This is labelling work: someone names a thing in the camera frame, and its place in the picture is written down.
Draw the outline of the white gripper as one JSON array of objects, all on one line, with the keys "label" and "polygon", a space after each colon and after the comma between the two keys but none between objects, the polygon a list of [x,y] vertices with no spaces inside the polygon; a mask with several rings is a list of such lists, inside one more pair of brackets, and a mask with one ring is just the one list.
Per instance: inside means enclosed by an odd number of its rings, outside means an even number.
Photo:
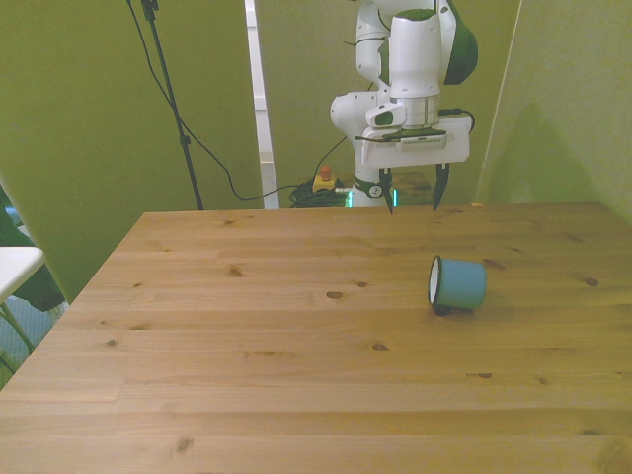
[{"label": "white gripper", "polygon": [[447,187],[450,163],[461,163],[469,156],[470,117],[441,118],[433,127],[367,128],[360,137],[361,164],[379,170],[379,185],[390,213],[393,213],[392,171],[386,168],[435,166],[433,210],[440,206]]}]

